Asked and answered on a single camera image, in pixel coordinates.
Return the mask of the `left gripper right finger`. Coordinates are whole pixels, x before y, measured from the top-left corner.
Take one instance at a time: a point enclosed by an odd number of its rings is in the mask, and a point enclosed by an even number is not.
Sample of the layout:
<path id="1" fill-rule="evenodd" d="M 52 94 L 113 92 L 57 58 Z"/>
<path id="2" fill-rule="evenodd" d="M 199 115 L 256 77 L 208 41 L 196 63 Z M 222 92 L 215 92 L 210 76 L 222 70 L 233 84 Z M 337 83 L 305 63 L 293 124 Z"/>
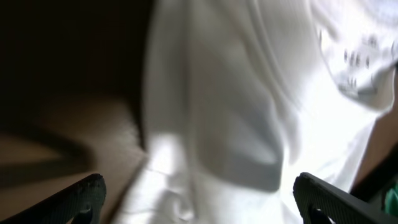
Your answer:
<path id="1" fill-rule="evenodd" d="M 397 224 L 397 217 L 307 172 L 296 177 L 293 194 L 304 224 Z"/>

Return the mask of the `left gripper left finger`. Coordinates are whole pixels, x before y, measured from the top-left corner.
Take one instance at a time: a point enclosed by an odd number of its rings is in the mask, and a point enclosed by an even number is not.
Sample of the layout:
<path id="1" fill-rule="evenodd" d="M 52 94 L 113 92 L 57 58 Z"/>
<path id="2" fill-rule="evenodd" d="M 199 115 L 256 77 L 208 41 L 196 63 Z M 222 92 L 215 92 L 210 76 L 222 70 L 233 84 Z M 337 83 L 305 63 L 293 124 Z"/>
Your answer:
<path id="1" fill-rule="evenodd" d="M 100 222 L 106 184 L 100 174 L 91 174 L 32 207 L 1 221 L 1 224 L 64 224 Z"/>

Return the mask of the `white t-shirt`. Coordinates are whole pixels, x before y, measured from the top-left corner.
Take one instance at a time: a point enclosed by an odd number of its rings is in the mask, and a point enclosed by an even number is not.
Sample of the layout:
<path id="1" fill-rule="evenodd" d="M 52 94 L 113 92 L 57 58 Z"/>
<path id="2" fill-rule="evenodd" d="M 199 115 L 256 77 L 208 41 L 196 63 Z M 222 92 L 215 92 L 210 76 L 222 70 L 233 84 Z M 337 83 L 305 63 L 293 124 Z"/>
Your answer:
<path id="1" fill-rule="evenodd" d="M 352 187 L 396 62 L 396 1 L 157 1 L 149 158 L 113 221 L 301 223 L 295 178 Z"/>

